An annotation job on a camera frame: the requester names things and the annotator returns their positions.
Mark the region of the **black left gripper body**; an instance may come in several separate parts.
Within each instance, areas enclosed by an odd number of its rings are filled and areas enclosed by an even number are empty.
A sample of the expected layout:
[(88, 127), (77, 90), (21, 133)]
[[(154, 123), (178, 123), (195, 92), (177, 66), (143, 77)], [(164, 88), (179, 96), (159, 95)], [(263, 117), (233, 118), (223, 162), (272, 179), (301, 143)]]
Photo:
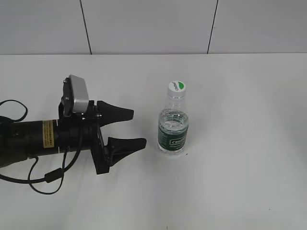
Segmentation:
[(110, 104), (103, 101), (90, 101), (87, 110), (83, 113), (70, 112), (64, 114), (64, 106), (59, 106), (58, 143), (59, 149), (75, 151), (71, 162), (64, 166), (62, 172), (68, 171), (77, 161), (82, 150), (90, 150), (97, 174), (109, 172), (110, 153), (103, 143), (101, 127), (110, 112), (103, 107)]

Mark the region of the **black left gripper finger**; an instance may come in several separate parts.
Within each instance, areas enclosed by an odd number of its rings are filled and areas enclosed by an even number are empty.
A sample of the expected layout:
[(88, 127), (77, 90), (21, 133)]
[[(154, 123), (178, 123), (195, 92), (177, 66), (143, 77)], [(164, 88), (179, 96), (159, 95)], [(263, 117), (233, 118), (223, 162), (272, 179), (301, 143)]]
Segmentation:
[(144, 149), (145, 147), (145, 138), (108, 138), (108, 143), (104, 147), (104, 155), (106, 158), (106, 169), (104, 171), (108, 172), (109, 168), (114, 166), (117, 162), (133, 154), (134, 152)]
[(116, 122), (129, 121), (133, 119), (134, 111), (110, 105), (104, 101), (97, 101), (97, 110), (101, 114), (99, 126), (103, 127)]

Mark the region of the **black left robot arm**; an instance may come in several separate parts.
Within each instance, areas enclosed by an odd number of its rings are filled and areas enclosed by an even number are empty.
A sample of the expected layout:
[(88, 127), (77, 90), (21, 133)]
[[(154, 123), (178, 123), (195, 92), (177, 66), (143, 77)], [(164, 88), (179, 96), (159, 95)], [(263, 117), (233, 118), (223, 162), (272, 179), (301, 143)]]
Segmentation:
[(103, 101), (90, 101), (84, 113), (64, 115), (59, 105), (59, 118), (30, 122), (0, 119), (0, 165), (6, 167), (28, 158), (64, 151), (90, 150), (97, 174), (109, 172), (123, 158), (146, 147), (146, 139), (109, 137), (103, 142), (101, 127), (133, 119), (134, 111)]

